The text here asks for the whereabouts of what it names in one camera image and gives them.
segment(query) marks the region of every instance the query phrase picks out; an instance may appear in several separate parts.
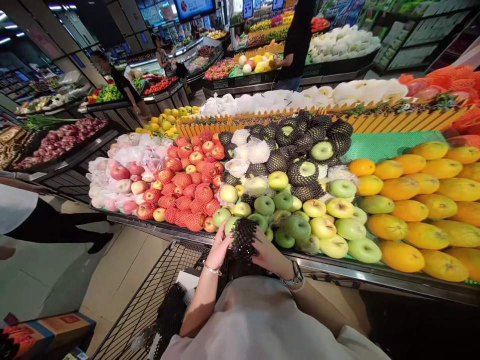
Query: wire basket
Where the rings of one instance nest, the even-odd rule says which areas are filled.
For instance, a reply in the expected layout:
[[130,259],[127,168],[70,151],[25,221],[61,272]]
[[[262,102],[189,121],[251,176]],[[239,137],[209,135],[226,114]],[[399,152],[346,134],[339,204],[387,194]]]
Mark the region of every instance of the wire basket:
[[[149,349],[132,350],[132,342],[157,319],[157,310],[181,270],[201,270],[210,245],[173,240],[147,275],[140,288],[121,313],[92,359],[146,359]],[[228,283],[228,259],[223,262],[218,280],[217,299]]]

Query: orange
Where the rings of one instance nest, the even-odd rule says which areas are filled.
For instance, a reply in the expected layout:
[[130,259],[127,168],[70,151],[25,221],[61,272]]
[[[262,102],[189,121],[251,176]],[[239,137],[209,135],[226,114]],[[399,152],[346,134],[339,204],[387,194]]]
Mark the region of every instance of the orange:
[[425,266],[425,260],[420,251],[406,243],[382,241],[379,247],[382,263],[394,270],[416,273]]
[[348,169],[358,177],[372,175],[375,171],[375,163],[370,159],[356,159],[348,164]]

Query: pink apple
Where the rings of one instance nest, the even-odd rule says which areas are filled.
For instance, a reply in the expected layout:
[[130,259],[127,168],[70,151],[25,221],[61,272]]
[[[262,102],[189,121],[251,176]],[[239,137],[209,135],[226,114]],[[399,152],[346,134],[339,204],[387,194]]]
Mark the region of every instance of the pink apple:
[[135,181],[131,185],[131,192],[134,193],[135,195],[142,194],[146,192],[148,189],[149,189],[149,185],[143,180]]

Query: woman's hand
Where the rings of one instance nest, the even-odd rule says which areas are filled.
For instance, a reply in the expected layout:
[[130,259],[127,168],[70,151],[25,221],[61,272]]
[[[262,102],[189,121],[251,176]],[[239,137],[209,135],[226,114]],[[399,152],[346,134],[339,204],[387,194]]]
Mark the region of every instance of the woman's hand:
[[254,242],[251,245],[258,251],[258,256],[252,256],[251,262],[278,275],[282,279],[293,279],[295,273],[292,262],[267,239],[258,226],[253,237]]
[[224,263],[225,255],[227,254],[227,250],[229,248],[230,243],[232,242],[232,233],[229,232],[227,236],[225,236],[225,223],[227,220],[221,223],[218,231],[215,235],[215,240],[213,241],[213,245],[211,246],[210,253],[206,258],[206,265],[213,269],[218,270],[222,267]]

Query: price sign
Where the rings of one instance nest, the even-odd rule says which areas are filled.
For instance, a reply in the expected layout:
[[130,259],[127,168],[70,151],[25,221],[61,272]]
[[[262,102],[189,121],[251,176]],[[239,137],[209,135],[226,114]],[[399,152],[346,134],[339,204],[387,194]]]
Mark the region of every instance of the price sign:
[[243,0],[243,19],[247,20],[254,16],[253,0]]
[[279,10],[284,8],[284,0],[273,0],[273,4],[271,6],[271,10]]

